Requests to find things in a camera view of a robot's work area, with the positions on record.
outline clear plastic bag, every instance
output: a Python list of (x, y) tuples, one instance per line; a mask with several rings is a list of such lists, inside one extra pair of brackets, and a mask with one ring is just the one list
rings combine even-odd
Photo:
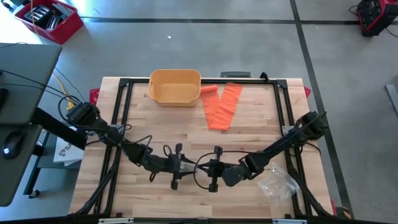
[(272, 162), (271, 175), (258, 183), (259, 188), (269, 197), (275, 206), (291, 198), (300, 187), (285, 170)]

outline wooden tabletop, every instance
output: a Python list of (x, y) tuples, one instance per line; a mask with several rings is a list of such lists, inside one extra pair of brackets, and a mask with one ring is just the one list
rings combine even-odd
[[(111, 121), (118, 83), (118, 77), (104, 77), (101, 84), (97, 107), (107, 122)], [(297, 78), (287, 79), (287, 83), (294, 118), (297, 119), (309, 111), (303, 83)], [(224, 85), (218, 85), (220, 96), (223, 88)], [(125, 90), (122, 97), (118, 123), (121, 122), (126, 92)], [(132, 88), (127, 124), (132, 125), (132, 129), (126, 132), (130, 141), (153, 135), (150, 144), (154, 149), (153, 154), (161, 156), (164, 144), (174, 149), (176, 143), (180, 142), (183, 144), (182, 153), (193, 161), (207, 152), (213, 152), (214, 145), (221, 146), (224, 150), (258, 151), (281, 138), (271, 85), (244, 85), (229, 130), (210, 131), (201, 101), (193, 108), (159, 107), (148, 96), (147, 84), (136, 83)], [(71, 212), (81, 208), (97, 188), (104, 152), (105, 145), (100, 142), (86, 148), (70, 206)], [(241, 153), (224, 153), (221, 160), (237, 163), (243, 156)], [(214, 155), (204, 157), (202, 161), (211, 158)], [(305, 146), (302, 160), (309, 189), (325, 210), (331, 213), (319, 152), (311, 146)], [(272, 162), (286, 170), (283, 153), (273, 158)], [(178, 190), (170, 189), (171, 174), (159, 173), (150, 183), (150, 172), (135, 166), (122, 155), (112, 213), (115, 215), (116, 212), (123, 212), (124, 217), (157, 218), (282, 218), (286, 213), (293, 214), (291, 199), (276, 206), (257, 186), (260, 180), (270, 176), (271, 163), (254, 180), (242, 181), (234, 187), (225, 186), (223, 180), (219, 179), (218, 192), (209, 193), (199, 188), (191, 175), (179, 180)], [(204, 173), (198, 173), (198, 181), (208, 186), (210, 178)], [(107, 196), (106, 190), (102, 208)], [(301, 192), (298, 199), (304, 212)]]

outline black cable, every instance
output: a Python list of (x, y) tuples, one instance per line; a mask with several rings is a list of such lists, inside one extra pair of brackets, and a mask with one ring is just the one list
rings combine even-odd
[(398, 38), (398, 35), (397, 34), (393, 34), (389, 29), (387, 29), (386, 28), (386, 30), (393, 36), (393, 37), (397, 37)]
[(85, 100), (84, 97), (81, 95), (80, 91), (72, 84), (72, 82), (57, 67), (55, 67), (55, 69), (64, 77), (64, 79), (66, 79), (68, 81), (68, 83), (72, 87), (74, 87), (74, 89), (79, 93), (81, 99), (84, 101)]
[(60, 95), (58, 95), (58, 94), (56, 94), (56, 93), (53, 93), (53, 92), (51, 92), (51, 91), (48, 91), (48, 90), (46, 90), (45, 88), (40, 88), (40, 87), (38, 87), (38, 86), (25, 85), (25, 84), (16, 84), (16, 83), (0, 83), (0, 85), (17, 85), (17, 86), (26, 86), (26, 87), (38, 88), (38, 89), (40, 89), (40, 90), (46, 91), (47, 93), (51, 93), (51, 94), (53, 94), (54, 96), (57, 96), (57, 97), (59, 97), (59, 98), (62, 98), (62, 96), (60, 96)]
[(172, 148), (169, 145), (164, 145), (163, 146), (163, 153), (164, 153), (165, 156), (168, 157), (169, 155), (166, 153), (166, 148), (169, 150), (169, 155), (172, 154), (173, 152), (172, 152)]
[(58, 113), (60, 114), (61, 118), (64, 121), (69, 123), (69, 121), (63, 116), (62, 111), (61, 111), (61, 103), (62, 103), (62, 101), (67, 100), (67, 98), (71, 98), (71, 99), (76, 98), (77, 99), (77, 97), (75, 97), (75, 96), (68, 96), (68, 95), (65, 95), (64, 97), (62, 97), (61, 100), (58, 102)]
[(101, 142), (101, 141), (100, 140), (91, 141), (91, 142), (86, 143), (85, 146), (88, 146), (90, 144), (94, 144), (94, 143), (97, 143), (97, 142)]
[[(10, 74), (10, 75), (15, 75), (15, 76), (17, 76), (17, 77), (19, 77), (19, 78), (23, 78), (23, 79), (29, 80), (29, 81), (31, 81), (31, 82), (37, 83), (37, 84), (39, 84), (39, 85), (42, 85), (42, 86), (44, 86), (44, 87), (48, 87), (48, 88), (50, 88), (50, 89), (52, 89), (52, 90), (55, 90), (55, 91), (58, 92), (58, 93), (61, 93), (63, 96), (68, 96), (68, 95), (62, 93), (61, 91), (57, 90), (57, 89), (54, 88), (54, 87), (51, 87), (51, 86), (48, 86), (48, 85), (46, 85), (46, 84), (40, 83), (40, 82), (35, 81), (35, 80), (33, 80), (33, 79), (24, 77), (24, 76), (22, 76), (22, 75), (15, 74), (15, 73), (13, 73), (13, 72), (8, 72), (8, 71), (3, 70), (3, 69), (1, 69), (1, 71), (6, 72), (6, 73), (8, 73), (8, 74)], [(74, 97), (73, 99), (74, 99), (74, 100), (77, 99), (77, 103), (81, 102), (81, 101), (80, 101), (78, 98), (76, 98), (76, 97)]]
[[(319, 156), (322, 154), (322, 153), (321, 153), (321, 149), (320, 149), (318, 146), (316, 146), (316, 145), (314, 145), (314, 144), (312, 144), (312, 143), (309, 143), (309, 142), (306, 142), (306, 144), (308, 144), (308, 145), (314, 147), (314, 148), (319, 152)], [(301, 153), (303, 153), (303, 146), (300, 148), (300, 154), (301, 154)]]
[(350, 13), (354, 14), (355, 16), (358, 16), (358, 14), (357, 14), (356, 12), (354, 12), (354, 11), (351, 10), (351, 9), (354, 8), (354, 7), (358, 7), (358, 5), (351, 6), (350, 8), (348, 8), (348, 10), (349, 10)]
[(236, 151), (235, 150), (233, 150), (233, 151), (231, 150), (231, 151), (222, 151), (222, 152), (209, 152), (209, 153), (206, 153), (206, 154), (202, 155), (201, 157), (199, 157), (199, 159), (195, 163), (195, 166), (193, 167), (193, 180), (195, 181), (197, 186), (199, 186), (201, 189), (208, 190), (209, 188), (200, 185), (199, 182), (197, 181), (196, 171), (197, 171), (197, 167), (198, 167), (199, 161), (202, 158), (204, 158), (205, 156), (209, 156), (209, 155), (212, 155), (212, 154), (221, 154), (221, 153), (225, 153), (225, 152), (237, 152), (237, 153), (246, 153), (246, 154), (267, 154), (267, 153), (270, 153), (270, 152), (267, 152), (267, 151), (266, 152), (246, 152), (246, 151), (239, 151), (239, 150), (236, 150)]
[(27, 43), (25, 43), (25, 42), (16, 42), (14, 44), (9, 44), (9, 45), (2, 46), (2, 47), (0, 47), (0, 49), (6, 48), (6, 47), (11, 47), (11, 46), (17, 45), (17, 44), (27, 44)]
[(147, 138), (149, 138), (149, 140), (148, 140), (148, 143), (146, 144), (146, 148), (148, 148), (148, 146), (149, 146), (149, 143), (152, 141), (152, 135), (150, 134), (150, 135), (148, 135), (148, 136), (146, 136), (146, 137), (143, 137), (142, 139), (140, 139), (140, 140), (138, 140), (138, 141), (135, 141), (135, 142), (124, 142), (124, 144), (137, 144), (137, 143), (139, 143), (139, 142), (141, 142), (141, 141), (143, 141), (143, 140), (145, 140), (145, 139), (147, 139)]
[(321, 149), (320, 149), (318, 146), (316, 146), (316, 145), (314, 145), (314, 144), (312, 144), (312, 143), (309, 143), (309, 142), (307, 142), (306, 144), (308, 144), (308, 145), (314, 147), (315, 149), (317, 149), (318, 152), (319, 152), (319, 155), (321, 155)]
[[(125, 131), (127, 131), (127, 130), (130, 130), (130, 129), (132, 128), (131, 124), (125, 124), (125, 125), (120, 126), (120, 127), (118, 128), (118, 130), (121, 129), (121, 128), (125, 128), (126, 126), (129, 126), (129, 127), (128, 127), (127, 129), (123, 130), (123, 132), (125, 132)], [(94, 144), (94, 143), (97, 143), (97, 142), (101, 142), (101, 141), (100, 141), (100, 140), (91, 141), (91, 142), (86, 143), (85, 146), (88, 146), (88, 145), (90, 145), (90, 144)]]

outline orange basket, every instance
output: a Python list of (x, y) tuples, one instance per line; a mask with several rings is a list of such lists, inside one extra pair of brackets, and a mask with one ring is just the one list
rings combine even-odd
[(200, 96), (200, 73), (193, 69), (155, 70), (148, 94), (159, 106), (195, 106)]

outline floor line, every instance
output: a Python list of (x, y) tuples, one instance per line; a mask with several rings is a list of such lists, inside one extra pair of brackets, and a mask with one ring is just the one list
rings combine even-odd
[[(303, 52), (304, 62), (305, 62), (305, 66), (306, 66), (307, 72), (308, 72), (308, 77), (310, 79), (310, 83), (312, 86), (315, 103), (317, 105), (318, 112), (323, 113), (325, 111), (325, 107), (322, 102), (321, 93), (319, 90), (317, 78), (315, 76), (315, 72), (314, 72), (311, 57), (310, 57), (310, 52), (308, 50), (307, 43), (305, 41), (302, 21), (300, 20), (300, 16), (299, 16), (299, 12), (297, 10), (297, 5), (296, 5), (295, 0), (290, 0), (290, 5), (292, 6), (293, 16), (296, 21), (298, 39), (300, 41), (301, 49)], [(326, 116), (325, 116), (325, 122), (326, 122), (326, 125), (329, 126)], [(337, 184), (338, 192), (339, 192), (340, 199), (341, 199), (341, 204), (349, 210), (351, 218), (354, 219), (353, 209), (351, 207), (351, 202), (348, 197), (348, 192), (347, 192), (346, 184), (345, 184), (344, 177), (343, 177), (343, 171), (341, 170), (341, 166), (340, 166), (337, 152), (336, 152), (335, 143), (333, 142), (333, 137), (331, 135), (330, 129), (325, 134), (325, 141), (326, 141), (326, 146), (328, 148), (328, 152), (329, 152), (329, 156), (330, 156), (330, 160), (331, 160), (331, 166), (333, 168), (333, 173), (335, 174), (335, 179), (336, 179), (336, 184)]]
[[(291, 19), (168, 19), (168, 18), (107, 18), (81, 16), (83, 22), (104, 23), (202, 23), (202, 24), (295, 24)], [(306, 25), (359, 25), (359, 21), (299, 20)]]

